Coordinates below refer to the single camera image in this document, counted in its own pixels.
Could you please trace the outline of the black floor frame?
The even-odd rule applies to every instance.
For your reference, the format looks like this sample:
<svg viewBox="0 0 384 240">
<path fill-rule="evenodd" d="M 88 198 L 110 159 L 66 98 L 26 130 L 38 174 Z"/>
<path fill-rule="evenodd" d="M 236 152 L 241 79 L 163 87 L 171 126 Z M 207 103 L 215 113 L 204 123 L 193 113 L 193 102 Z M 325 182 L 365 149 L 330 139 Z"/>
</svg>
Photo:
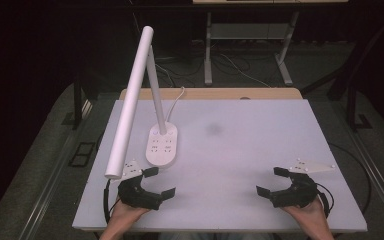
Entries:
<svg viewBox="0 0 384 240">
<path fill-rule="evenodd" d="M 69 160 L 68 165 L 75 168 L 86 167 L 94 151 L 94 147 L 94 142 L 80 142 Z"/>
</svg>

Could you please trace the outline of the person's left hand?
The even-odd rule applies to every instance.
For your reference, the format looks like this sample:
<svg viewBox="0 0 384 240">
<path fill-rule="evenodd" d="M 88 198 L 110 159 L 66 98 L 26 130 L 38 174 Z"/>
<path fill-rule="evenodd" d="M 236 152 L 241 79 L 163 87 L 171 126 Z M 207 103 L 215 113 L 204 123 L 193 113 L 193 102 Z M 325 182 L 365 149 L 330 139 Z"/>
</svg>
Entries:
<svg viewBox="0 0 384 240">
<path fill-rule="evenodd" d="M 132 207 L 118 199 L 114 205 L 107 227 L 127 231 L 147 212 L 149 212 L 149 209 Z"/>
</svg>

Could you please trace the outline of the white desk lamp with socket base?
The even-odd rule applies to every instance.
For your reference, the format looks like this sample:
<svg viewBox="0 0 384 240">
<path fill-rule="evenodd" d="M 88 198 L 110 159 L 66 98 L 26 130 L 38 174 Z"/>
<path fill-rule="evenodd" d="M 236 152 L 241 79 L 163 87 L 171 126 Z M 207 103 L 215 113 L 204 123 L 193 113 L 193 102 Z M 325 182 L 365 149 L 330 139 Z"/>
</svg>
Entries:
<svg viewBox="0 0 384 240">
<path fill-rule="evenodd" d="M 152 48 L 153 35 L 152 27 L 143 28 L 104 174 L 108 179 L 127 178 L 123 170 L 144 74 L 148 75 L 157 117 L 157 124 L 149 132 L 145 149 L 146 159 L 152 166 L 166 167 L 171 165 L 176 157 L 178 130 L 163 114 Z"/>
</svg>

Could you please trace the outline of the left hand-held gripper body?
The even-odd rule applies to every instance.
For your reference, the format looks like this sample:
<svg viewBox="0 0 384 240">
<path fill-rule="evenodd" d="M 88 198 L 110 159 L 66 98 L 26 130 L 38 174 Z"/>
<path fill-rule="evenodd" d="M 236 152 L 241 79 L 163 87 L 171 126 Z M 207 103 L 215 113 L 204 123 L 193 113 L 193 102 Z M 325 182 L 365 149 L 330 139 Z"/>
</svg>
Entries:
<svg viewBox="0 0 384 240">
<path fill-rule="evenodd" d="M 161 194 L 145 190 L 141 183 L 145 178 L 137 161 L 124 165 L 121 182 L 118 186 L 120 200 L 129 206 L 158 210 L 163 200 Z"/>
</svg>

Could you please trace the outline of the black metal stand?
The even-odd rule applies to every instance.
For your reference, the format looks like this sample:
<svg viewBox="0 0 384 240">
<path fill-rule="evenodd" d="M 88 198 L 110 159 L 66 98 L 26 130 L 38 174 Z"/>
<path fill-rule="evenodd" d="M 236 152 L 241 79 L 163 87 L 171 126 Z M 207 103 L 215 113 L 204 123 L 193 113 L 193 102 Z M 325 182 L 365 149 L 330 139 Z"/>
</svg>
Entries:
<svg viewBox="0 0 384 240">
<path fill-rule="evenodd" d="M 370 127 L 365 118 L 362 118 L 360 123 L 356 122 L 357 80 L 355 76 L 362 68 L 365 59 L 383 33 L 384 23 L 365 34 L 362 40 L 356 43 L 346 62 L 338 69 L 300 89 L 301 95 L 305 96 L 331 82 L 332 85 L 327 93 L 329 100 L 339 101 L 344 94 L 347 94 L 345 121 L 354 132 L 358 129 Z"/>
<path fill-rule="evenodd" d="M 74 94 L 74 123 L 73 129 L 77 129 L 83 119 L 83 98 L 95 100 L 99 94 L 99 81 L 97 72 L 91 68 L 79 70 L 73 79 Z"/>
</svg>

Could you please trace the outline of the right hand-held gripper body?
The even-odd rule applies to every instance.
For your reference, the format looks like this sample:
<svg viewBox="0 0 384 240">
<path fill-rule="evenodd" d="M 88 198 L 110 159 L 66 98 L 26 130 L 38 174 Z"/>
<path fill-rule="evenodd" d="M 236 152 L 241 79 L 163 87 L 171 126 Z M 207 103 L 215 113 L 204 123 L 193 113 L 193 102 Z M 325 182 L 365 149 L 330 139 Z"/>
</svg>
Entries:
<svg viewBox="0 0 384 240">
<path fill-rule="evenodd" d="M 305 207 L 316 197 L 322 200 L 325 209 L 333 208 L 333 195 L 327 188 L 323 187 L 331 197 L 331 200 L 328 200 L 325 193 L 318 189 L 319 184 L 310 175 L 312 173 L 333 171 L 336 168 L 335 165 L 298 159 L 293 166 L 281 168 L 289 170 L 290 176 L 288 179 L 291 180 L 291 185 L 284 190 L 271 191 L 272 200 L 270 201 L 275 208 L 287 206 Z"/>
</svg>

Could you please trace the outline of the person's right hand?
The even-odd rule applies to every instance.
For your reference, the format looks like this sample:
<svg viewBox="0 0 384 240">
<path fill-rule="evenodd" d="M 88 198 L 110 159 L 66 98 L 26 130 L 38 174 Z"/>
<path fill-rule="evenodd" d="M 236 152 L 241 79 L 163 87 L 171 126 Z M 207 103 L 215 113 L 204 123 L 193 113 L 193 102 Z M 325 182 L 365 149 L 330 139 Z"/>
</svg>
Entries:
<svg viewBox="0 0 384 240">
<path fill-rule="evenodd" d="M 282 207 L 282 210 L 288 213 L 302 229 L 317 230 L 327 223 L 323 205 L 318 197 L 305 207 L 287 206 Z"/>
</svg>

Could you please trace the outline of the grey metal table frame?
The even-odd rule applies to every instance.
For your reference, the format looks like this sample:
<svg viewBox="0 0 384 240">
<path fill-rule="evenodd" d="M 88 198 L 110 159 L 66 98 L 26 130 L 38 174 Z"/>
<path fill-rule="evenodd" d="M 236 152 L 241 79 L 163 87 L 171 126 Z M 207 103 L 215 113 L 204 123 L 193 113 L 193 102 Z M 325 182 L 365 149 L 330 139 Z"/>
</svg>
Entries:
<svg viewBox="0 0 384 240">
<path fill-rule="evenodd" d="M 287 20 L 262 23 L 216 23 L 212 21 L 214 10 L 206 13 L 206 36 L 204 53 L 204 83 L 213 84 L 211 48 L 213 40 L 281 40 L 282 48 L 274 55 L 278 71 L 286 86 L 293 81 L 285 63 L 285 58 L 295 32 L 300 13 L 305 7 L 336 6 L 348 0 L 193 0 L 194 5 L 232 7 L 239 11 L 267 11 L 270 8 L 286 10 L 290 7 Z"/>
</svg>

